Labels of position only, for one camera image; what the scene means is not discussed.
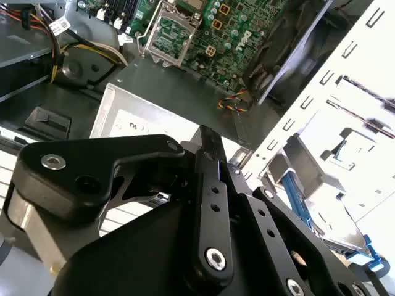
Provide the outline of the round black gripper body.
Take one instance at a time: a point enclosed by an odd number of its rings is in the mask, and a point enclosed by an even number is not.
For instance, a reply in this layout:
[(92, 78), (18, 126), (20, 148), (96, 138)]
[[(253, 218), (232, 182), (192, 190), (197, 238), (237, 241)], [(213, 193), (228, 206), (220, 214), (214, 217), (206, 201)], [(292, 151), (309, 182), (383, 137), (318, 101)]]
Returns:
[(222, 202), (167, 203), (79, 250), (55, 295), (278, 295), (273, 264)]

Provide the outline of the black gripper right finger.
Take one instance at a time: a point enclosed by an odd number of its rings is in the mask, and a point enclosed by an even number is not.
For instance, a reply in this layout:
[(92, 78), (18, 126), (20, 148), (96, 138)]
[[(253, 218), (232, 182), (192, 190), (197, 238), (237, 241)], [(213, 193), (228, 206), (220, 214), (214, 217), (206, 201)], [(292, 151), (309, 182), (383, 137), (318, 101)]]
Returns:
[(250, 190), (218, 145), (230, 202), (233, 279), (221, 295), (369, 295), (271, 190)]

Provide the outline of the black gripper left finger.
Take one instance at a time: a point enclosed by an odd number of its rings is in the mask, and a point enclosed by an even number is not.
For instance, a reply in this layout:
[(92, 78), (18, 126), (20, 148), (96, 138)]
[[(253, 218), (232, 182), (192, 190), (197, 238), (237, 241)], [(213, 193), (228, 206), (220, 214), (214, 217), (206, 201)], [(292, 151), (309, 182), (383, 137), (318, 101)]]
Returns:
[(6, 216), (46, 266), (59, 266), (57, 279), (83, 247), (164, 204), (228, 207), (219, 144), (206, 126), (183, 144), (165, 134), (29, 144), (17, 157)]

